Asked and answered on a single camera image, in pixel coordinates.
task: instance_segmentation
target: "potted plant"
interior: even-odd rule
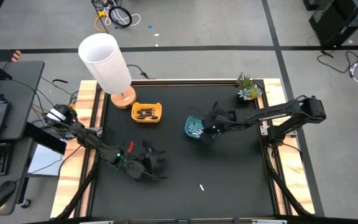
[[[237,83],[240,88],[238,95],[241,100],[253,100],[258,96],[262,96],[262,90],[255,84],[255,81],[252,80],[249,75],[245,76],[241,73],[237,79]]]

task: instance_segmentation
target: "gray desk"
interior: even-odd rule
[[[0,62],[3,68],[6,62]],[[44,62],[12,62],[5,71],[14,80],[25,83],[33,89],[38,88]],[[8,175],[0,176],[0,185],[7,181],[17,181],[14,194],[0,208],[0,215],[10,215],[16,203],[24,196],[28,177],[26,177],[37,143],[64,154],[65,143],[27,122],[35,93],[24,85],[13,81],[0,81],[0,93],[11,102],[5,128],[0,141],[13,141],[14,148],[9,161]]]
[[[10,215],[15,209],[25,182],[25,174],[29,168],[32,154],[35,151],[36,143],[31,138],[17,140],[14,146],[14,152],[11,154],[8,175],[0,176],[0,185],[8,180],[17,181],[16,189],[8,201],[0,208],[0,215]]]
[[[3,68],[5,64],[6,62],[0,62],[0,67]],[[44,66],[44,62],[12,62],[6,65],[5,71],[14,80],[36,90]],[[6,127],[0,134],[0,140],[20,139],[23,136],[35,93],[30,88],[9,80],[0,81],[0,94],[11,103],[5,122]]]

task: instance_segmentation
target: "orange basket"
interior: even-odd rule
[[[157,119],[152,119],[150,117],[146,117],[145,119],[137,119],[138,118],[138,113],[137,111],[139,111],[140,109],[155,109],[154,111],[154,116],[158,116]],[[162,105],[161,103],[156,103],[156,104],[148,104],[148,103],[134,103],[134,105],[132,106],[132,119],[134,119],[136,122],[138,123],[158,123],[161,120],[161,115],[162,115]]]

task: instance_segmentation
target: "concrete floor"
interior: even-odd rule
[[[122,47],[272,45],[261,0],[123,1],[142,21],[130,29],[110,30]],[[280,45],[307,45],[314,35],[308,23],[312,12],[302,1],[268,0],[268,4]],[[89,1],[5,1],[0,11],[0,49],[77,48],[96,32],[94,18]],[[349,40],[358,45],[358,31]],[[316,38],[309,43],[318,45]],[[318,51],[283,52],[294,95],[316,95],[327,112],[326,121],[304,128],[325,215],[358,218],[358,83],[318,63],[318,55]],[[344,70],[344,52],[333,55],[322,60]],[[152,78],[234,78],[241,72],[255,78],[282,77],[274,51],[131,52],[124,58]],[[80,80],[92,79],[77,54],[24,54],[21,60],[45,61],[43,77],[69,81],[62,85],[70,92],[78,89]],[[131,68],[131,74],[141,78],[136,69]],[[68,100],[44,81],[39,88],[54,103]],[[11,216],[0,217],[0,223],[46,220],[56,184],[53,177],[33,180],[27,194],[38,204],[17,208]]]

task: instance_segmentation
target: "red tag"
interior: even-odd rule
[[[131,143],[129,144],[127,152],[132,152],[133,148],[134,148],[134,142],[131,141]]]

